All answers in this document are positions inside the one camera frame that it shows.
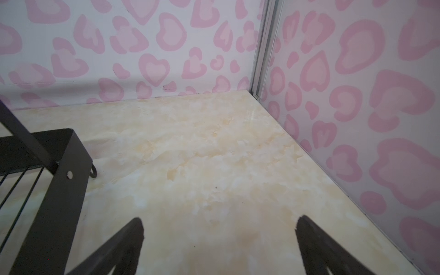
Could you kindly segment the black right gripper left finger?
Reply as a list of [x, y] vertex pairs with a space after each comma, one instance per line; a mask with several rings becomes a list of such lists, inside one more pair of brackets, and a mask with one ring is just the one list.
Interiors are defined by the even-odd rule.
[[144, 241], [142, 220], [132, 219], [69, 272], [70, 275], [134, 275]]

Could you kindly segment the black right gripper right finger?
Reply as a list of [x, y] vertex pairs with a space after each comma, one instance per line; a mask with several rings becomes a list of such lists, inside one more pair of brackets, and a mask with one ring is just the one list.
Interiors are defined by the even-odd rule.
[[308, 216], [301, 216], [295, 229], [307, 275], [374, 275]]

